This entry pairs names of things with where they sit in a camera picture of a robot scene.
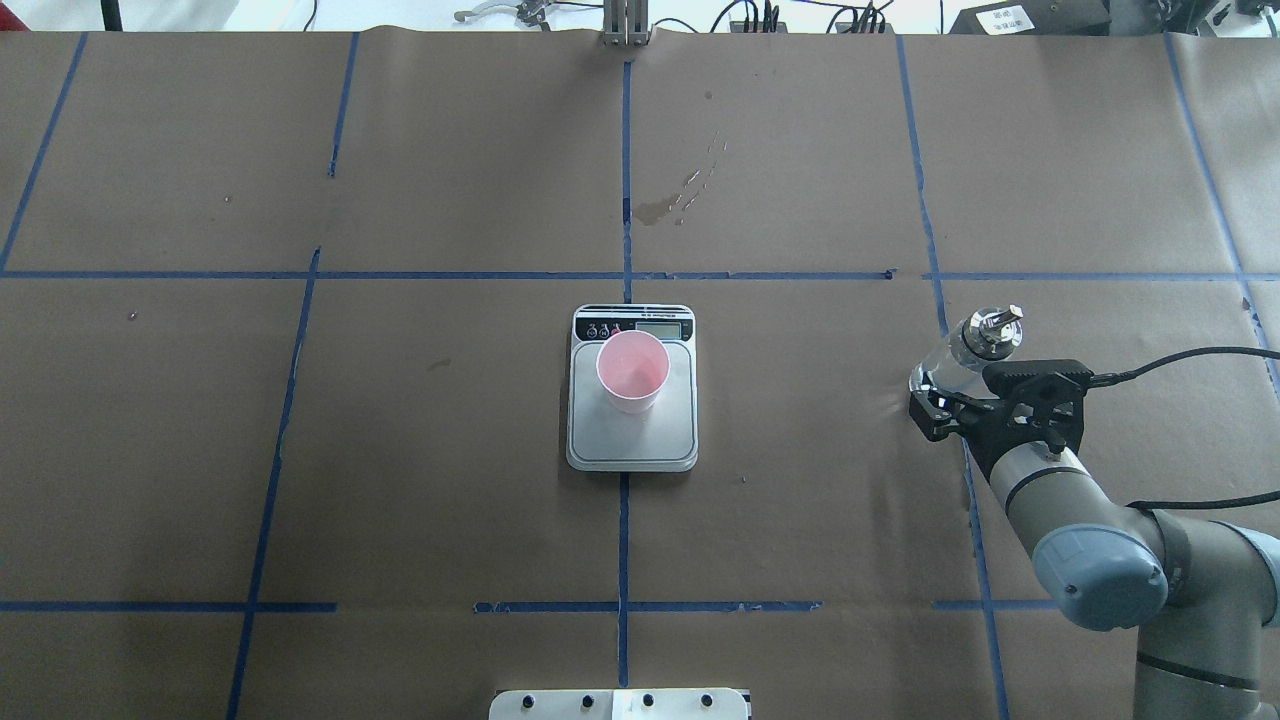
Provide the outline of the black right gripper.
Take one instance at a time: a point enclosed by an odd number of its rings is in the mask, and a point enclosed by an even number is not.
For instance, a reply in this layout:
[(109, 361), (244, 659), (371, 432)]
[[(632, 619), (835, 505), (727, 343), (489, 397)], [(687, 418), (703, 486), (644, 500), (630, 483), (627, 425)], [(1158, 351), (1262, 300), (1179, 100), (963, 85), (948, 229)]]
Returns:
[(1015, 448), (1041, 442), (1051, 454), (1061, 452), (1061, 434), (1032, 421), (1015, 421), (1012, 406), (1001, 398), (973, 398), (920, 386), (909, 389), (909, 416), (929, 442), (948, 436), (965, 441), (969, 454), (989, 479), (996, 464)]

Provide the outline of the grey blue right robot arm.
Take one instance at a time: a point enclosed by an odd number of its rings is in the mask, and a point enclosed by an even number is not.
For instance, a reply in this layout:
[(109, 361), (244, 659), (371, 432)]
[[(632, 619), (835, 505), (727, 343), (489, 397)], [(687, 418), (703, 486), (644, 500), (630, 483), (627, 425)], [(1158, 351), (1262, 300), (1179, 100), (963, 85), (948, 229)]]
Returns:
[(960, 436), (1059, 611), (1091, 632), (1137, 629), (1135, 719), (1275, 719), (1262, 634), (1277, 625), (1277, 539), (1225, 521), (1115, 503), (1076, 456), (1079, 401), (918, 386), (910, 414)]

